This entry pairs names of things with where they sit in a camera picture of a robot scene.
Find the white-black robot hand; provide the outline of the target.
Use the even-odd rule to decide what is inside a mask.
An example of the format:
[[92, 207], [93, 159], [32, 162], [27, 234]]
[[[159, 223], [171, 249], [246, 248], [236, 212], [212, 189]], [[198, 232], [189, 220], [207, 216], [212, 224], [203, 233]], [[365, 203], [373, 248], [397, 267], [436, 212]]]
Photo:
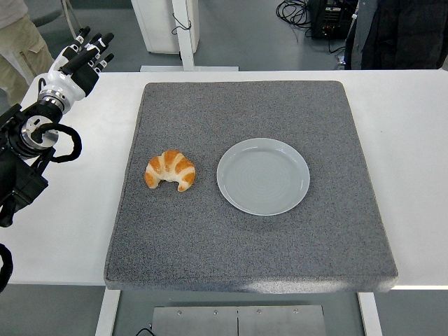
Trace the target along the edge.
[[40, 100], [59, 104], [63, 112], [91, 93], [100, 73], [114, 58], [112, 53], [103, 56], [114, 34], [98, 33], [89, 38], [89, 33], [89, 27], [81, 29], [74, 41], [63, 49], [39, 89]]

